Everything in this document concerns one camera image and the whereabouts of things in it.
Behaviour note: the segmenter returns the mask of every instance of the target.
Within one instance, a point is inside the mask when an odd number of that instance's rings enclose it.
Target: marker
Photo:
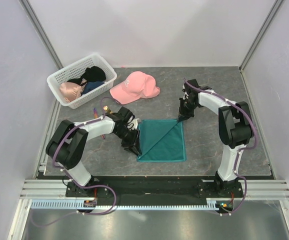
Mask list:
[[[97,109],[94,107],[93,108],[93,115],[94,115],[94,118],[97,119],[98,118],[98,113],[97,113]]]

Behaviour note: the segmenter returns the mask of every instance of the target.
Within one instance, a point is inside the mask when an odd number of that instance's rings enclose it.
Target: pink cap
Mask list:
[[[150,99],[158,96],[160,88],[153,76],[135,71],[126,80],[110,89],[112,97],[121,104],[129,104],[140,98]]]

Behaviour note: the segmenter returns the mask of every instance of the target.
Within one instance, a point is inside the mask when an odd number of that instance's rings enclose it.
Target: green towel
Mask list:
[[[177,163],[187,159],[183,123],[176,119],[142,120],[138,162]]]

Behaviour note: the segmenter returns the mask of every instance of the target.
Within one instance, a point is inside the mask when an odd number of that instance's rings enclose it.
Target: white basket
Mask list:
[[[101,86],[96,89],[88,92],[87,94],[82,95],[81,97],[73,100],[72,102],[67,102],[60,92],[60,84],[67,82],[70,79],[80,78],[82,74],[85,73],[86,68],[91,68],[97,66],[105,72],[106,81]],[[100,56],[99,54],[91,54],[85,58],[76,61],[69,66],[66,66],[59,71],[51,74],[47,78],[47,83],[51,89],[55,98],[59,101],[62,106],[68,106],[72,109],[76,109],[86,102],[94,99],[100,94],[108,91],[114,86],[114,80],[117,78],[115,70],[107,63],[107,61]]]

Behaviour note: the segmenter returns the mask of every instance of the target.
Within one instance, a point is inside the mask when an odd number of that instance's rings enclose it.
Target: wall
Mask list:
[[[274,0],[29,0],[67,66],[238,66]]]
[[[54,97],[57,69],[17,0],[0,0],[0,240],[31,178]]]
[[[277,13],[245,76],[273,170],[289,185],[289,0]]]

